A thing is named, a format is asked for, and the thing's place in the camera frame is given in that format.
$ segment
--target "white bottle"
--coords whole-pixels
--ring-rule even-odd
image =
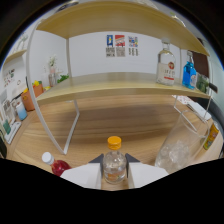
[[[158,54],[156,82],[172,86],[175,78],[176,60],[170,52],[170,40],[162,38],[163,50]]]

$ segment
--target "blue bottle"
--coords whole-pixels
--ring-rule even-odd
[[[196,70],[194,68],[192,52],[188,51],[187,57],[188,57],[187,64],[184,66],[182,85],[189,89],[195,89],[197,76],[196,76]]]

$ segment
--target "table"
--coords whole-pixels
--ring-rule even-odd
[[[65,160],[75,168],[87,164],[101,153],[106,154],[107,138],[122,138],[121,152],[129,153],[144,164],[154,165],[156,155],[170,129],[179,116],[173,108],[175,98],[171,95],[128,95],[79,99],[80,118],[72,135],[68,153],[55,150],[36,111],[16,145],[12,160],[37,166],[50,173],[41,156],[48,151],[56,159]],[[186,105],[177,102],[179,110]],[[61,147],[65,145],[68,132],[76,113],[72,102],[58,102],[40,106],[52,134]],[[221,133],[209,150],[201,149],[194,164],[216,160],[223,144]],[[127,179],[118,185],[102,180],[102,190],[128,189]]]

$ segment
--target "orange bottle cap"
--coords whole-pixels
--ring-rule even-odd
[[[111,136],[107,139],[108,148],[118,150],[121,147],[121,138],[118,136]]]

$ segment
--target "blue label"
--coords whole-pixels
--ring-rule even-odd
[[[107,46],[113,47],[113,35],[107,35]]]

